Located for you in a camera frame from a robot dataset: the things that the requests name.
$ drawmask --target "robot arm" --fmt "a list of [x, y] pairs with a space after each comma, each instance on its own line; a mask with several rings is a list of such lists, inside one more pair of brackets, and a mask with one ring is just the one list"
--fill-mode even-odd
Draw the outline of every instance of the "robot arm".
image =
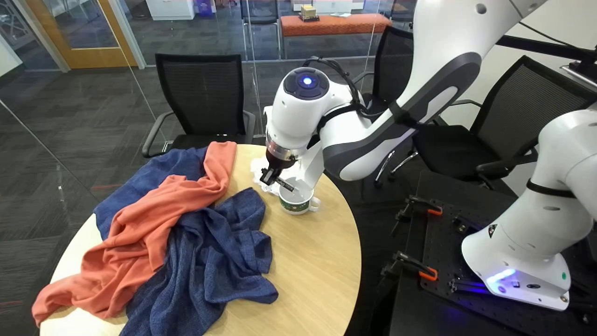
[[597, 219], [597, 113], [553, 120], [540, 135], [540, 161], [521, 199], [463, 242], [469, 268], [499, 298], [551, 311], [570, 307], [572, 273], [562, 251]]
[[[426, 124], [443, 113], [475, 83], [482, 59], [489, 49], [512, 27], [545, 3], [419, 3], [415, 12], [415, 64], [404, 96], [374, 126], [355, 111], [331, 118], [320, 130], [327, 173], [346, 182], [370, 176], [394, 148], [413, 137], [415, 130], [400, 124], [404, 117]], [[269, 115], [267, 135], [269, 145], [273, 145], [269, 146], [269, 173], [292, 165], [295, 156], [290, 154], [301, 156], [307, 150], [307, 145], [318, 131], [320, 120], [344, 102], [346, 105], [350, 102], [348, 89], [344, 92], [340, 89], [329, 90], [327, 94], [320, 90], [322, 96], [303, 100], [295, 92], [286, 90], [292, 81], [297, 81], [297, 77], [290, 75], [284, 81]], [[301, 118], [292, 118], [288, 115], [290, 109], [303, 111]], [[275, 178], [277, 174], [269, 174], [262, 182], [273, 184]]]

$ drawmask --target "white robot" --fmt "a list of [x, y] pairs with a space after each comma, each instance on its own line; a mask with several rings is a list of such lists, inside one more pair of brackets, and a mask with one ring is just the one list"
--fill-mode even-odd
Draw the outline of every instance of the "white robot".
[[[478, 77], [489, 49], [545, 3], [420, 0], [411, 81], [374, 124], [346, 109], [348, 87], [312, 68], [294, 70], [267, 109], [269, 169], [262, 182], [279, 182], [295, 163], [312, 187], [323, 169], [344, 182], [370, 176], [413, 137], [413, 122], [426, 124], [456, 102]], [[568, 309], [572, 275], [560, 253], [586, 238], [592, 217], [597, 219], [596, 171], [597, 113], [572, 113], [542, 131], [529, 191], [495, 225], [463, 242], [465, 262], [491, 294]]]

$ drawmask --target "towel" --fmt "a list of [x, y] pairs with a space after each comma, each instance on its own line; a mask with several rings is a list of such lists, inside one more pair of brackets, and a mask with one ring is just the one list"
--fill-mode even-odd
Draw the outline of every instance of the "towel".
[[128, 307], [122, 335], [204, 335], [234, 299], [275, 303], [279, 292], [262, 277], [273, 262], [264, 214], [254, 189], [187, 214], [172, 230], [165, 270]]
[[42, 290], [32, 309], [36, 324], [68, 307], [103, 320], [118, 316], [165, 266], [172, 227], [226, 193], [236, 150], [234, 143], [210, 145], [202, 180], [169, 176], [159, 189], [116, 214], [109, 240], [86, 253], [83, 273]]
[[116, 193], [105, 199], [96, 208], [98, 230], [101, 240], [111, 234], [113, 219], [124, 208], [139, 202], [150, 191], [157, 189], [169, 176], [187, 176], [187, 180], [200, 180], [204, 173], [204, 159], [208, 148], [202, 150], [170, 150], [161, 158], [152, 159]]

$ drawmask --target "chair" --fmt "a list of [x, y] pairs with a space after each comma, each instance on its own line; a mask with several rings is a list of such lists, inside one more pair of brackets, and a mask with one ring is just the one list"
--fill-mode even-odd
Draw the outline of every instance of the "chair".
[[391, 3], [391, 8], [381, 12], [394, 23], [413, 23], [413, 12], [415, 12], [417, 0], [394, 0]]
[[249, 34], [251, 27], [279, 27], [279, 55], [282, 53], [280, 40], [280, 8], [277, 0], [241, 0], [241, 19], [243, 19], [243, 44], [245, 55], [249, 57], [249, 46], [254, 47], [253, 34]]
[[387, 27], [374, 68], [374, 74], [363, 74], [355, 79], [355, 83], [361, 83], [366, 75], [374, 75], [374, 92], [364, 96], [366, 111], [372, 118], [385, 113], [407, 89], [413, 70], [413, 34]]
[[480, 107], [471, 131], [461, 126], [424, 126], [413, 145], [430, 171], [493, 187], [517, 165], [536, 159], [538, 135], [551, 120], [596, 100], [596, 92], [523, 57], [493, 87], [484, 105], [463, 102]]
[[163, 152], [170, 148], [204, 148], [213, 141], [253, 141], [256, 117], [243, 111], [245, 94], [239, 55], [157, 55], [156, 64], [172, 113], [156, 120], [142, 148], [144, 158], [154, 158], [150, 154], [152, 145], [165, 120], [172, 115], [187, 135], [176, 137]]

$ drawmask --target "orange towel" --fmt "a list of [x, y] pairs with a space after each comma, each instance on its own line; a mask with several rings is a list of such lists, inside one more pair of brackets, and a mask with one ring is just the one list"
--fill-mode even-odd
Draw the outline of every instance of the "orange towel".
[[225, 197], [236, 150], [234, 143], [213, 143], [202, 180], [170, 176], [159, 189], [122, 210], [109, 240], [86, 253], [83, 273], [42, 290], [32, 309], [36, 324], [68, 307], [81, 307], [103, 320], [118, 316], [165, 266], [169, 236], [180, 217]]

